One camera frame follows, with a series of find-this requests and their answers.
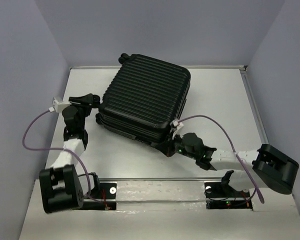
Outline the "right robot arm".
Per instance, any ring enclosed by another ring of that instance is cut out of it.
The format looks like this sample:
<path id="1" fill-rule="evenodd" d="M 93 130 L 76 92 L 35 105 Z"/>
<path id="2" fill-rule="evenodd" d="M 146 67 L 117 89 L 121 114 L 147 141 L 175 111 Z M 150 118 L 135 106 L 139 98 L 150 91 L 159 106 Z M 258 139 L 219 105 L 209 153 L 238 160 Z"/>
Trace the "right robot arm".
<path id="1" fill-rule="evenodd" d="M 225 170 L 220 183 L 225 196 L 252 188 L 290 195 L 299 170 L 295 160 L 270 144 L 262 144 L 257 150 L 226 151 L 205 145 L 194 132 L 170 134 L 156 149 L 167 157 L 180 154 L 193 159 L 205 171 Z"/>

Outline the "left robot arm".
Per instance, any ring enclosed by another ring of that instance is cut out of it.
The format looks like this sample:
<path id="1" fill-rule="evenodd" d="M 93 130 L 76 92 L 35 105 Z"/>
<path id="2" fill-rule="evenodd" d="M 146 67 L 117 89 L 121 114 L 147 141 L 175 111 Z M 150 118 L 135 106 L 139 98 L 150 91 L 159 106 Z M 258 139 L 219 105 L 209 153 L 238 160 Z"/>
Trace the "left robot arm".
<path id="1" fill-rule="evenodd" d="M 100 194 L 101 185 L 94 180 L 87 181 L 82 188 L 76 171 L 76 165 L 83 164 L 80 156 L 88 145 L 86 118 L 99 105 L 100 97 L 89 93 L 67 101 L 55 98 L 48 109 L 62 115 L 65 127 L 63 146 L 57 148 L 58 157 L 49 168 L 39 172 L 42 204 L 47 214 L 81 209 L 85 199 Z"/>

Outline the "black hard-shell suitcase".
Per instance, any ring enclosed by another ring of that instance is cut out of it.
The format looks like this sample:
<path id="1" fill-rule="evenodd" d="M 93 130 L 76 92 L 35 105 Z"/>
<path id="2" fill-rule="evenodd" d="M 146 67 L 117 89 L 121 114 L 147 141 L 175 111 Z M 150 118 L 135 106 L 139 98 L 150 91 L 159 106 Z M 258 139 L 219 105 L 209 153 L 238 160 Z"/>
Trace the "black hard-shell suitcase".
<path id="1" fill-rule="evenodd" d="M 102 96 L 96 123 L 151 147 L 163 143 L 187 101 L 185 67 L 142 54 L 122 53 L 121 67 Z"/>

